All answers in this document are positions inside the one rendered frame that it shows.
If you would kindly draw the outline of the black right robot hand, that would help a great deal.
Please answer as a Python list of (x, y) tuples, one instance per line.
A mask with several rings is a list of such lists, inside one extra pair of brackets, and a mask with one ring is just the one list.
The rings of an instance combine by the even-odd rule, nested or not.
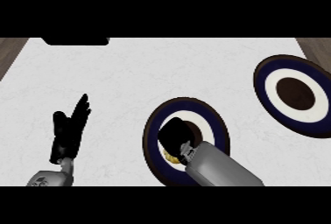
[(195, 136), (188, 124), (179, 117), (173, 117), (163, 125), (158, 140), (169, 154), (183, 160), (185, 153), (194, 147)]

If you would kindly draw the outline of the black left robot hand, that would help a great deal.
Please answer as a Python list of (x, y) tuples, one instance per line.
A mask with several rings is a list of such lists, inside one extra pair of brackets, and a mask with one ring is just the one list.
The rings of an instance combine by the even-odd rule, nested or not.
[(83, 94), (71, 116), (67, 116), (62, 111), (53, 113), (55, 140), (49, 159), (53, 165), (59, 165), (64, 158), (74, 159), (78, 155), (90, 112), (89, 95)]

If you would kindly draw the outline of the yellow squash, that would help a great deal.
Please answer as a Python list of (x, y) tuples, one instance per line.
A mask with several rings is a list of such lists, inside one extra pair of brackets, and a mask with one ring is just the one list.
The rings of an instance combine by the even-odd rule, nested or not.
[(163, 150), (163, 154), (169, 162), (171, 162), (173, 164), (180, 163), (180, 160), (166, 150)]

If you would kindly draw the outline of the navy and white plate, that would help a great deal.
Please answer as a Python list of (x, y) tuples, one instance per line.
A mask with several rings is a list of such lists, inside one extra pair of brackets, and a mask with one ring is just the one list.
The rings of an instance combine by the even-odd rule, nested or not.
[(296, 133), (331, 138), (331, 73), (293, 55), (263, 59), (253, 88), (273, 119)]
[(194, 136), (231, 155), (231, 138), (223, 119), (213, 107), (197, 98), (167, 100), (152, 111), (142, 135), (143, 156), (149, 170), (166, 186), (198, 186), (182, 164), (173, 164), (164, 155), (158, 132), (167, 121), (179, 117), (191, 126)]

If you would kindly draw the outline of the black appliance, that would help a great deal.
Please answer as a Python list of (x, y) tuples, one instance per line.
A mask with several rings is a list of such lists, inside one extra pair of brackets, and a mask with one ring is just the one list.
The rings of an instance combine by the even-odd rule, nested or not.
[(52, 46), (105, 46), (109, 38), (43, 38)]

